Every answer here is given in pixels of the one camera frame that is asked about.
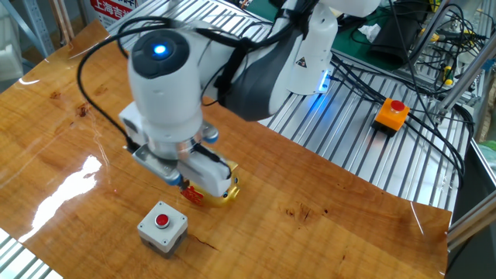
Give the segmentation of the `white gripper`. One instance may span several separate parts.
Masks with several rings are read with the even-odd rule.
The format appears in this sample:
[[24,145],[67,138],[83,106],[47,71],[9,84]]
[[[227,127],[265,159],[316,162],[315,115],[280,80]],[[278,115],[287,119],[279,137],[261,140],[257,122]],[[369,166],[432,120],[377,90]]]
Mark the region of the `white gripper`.
[[132,102],[119,119],[138,145],[133,151],[135,161],[166,183],[185,190],[192,181],[213,197],[223,196],[230,187],[226,160],[202,145],[206,125],[199,107],[191,115],[169,111],[147,118]]

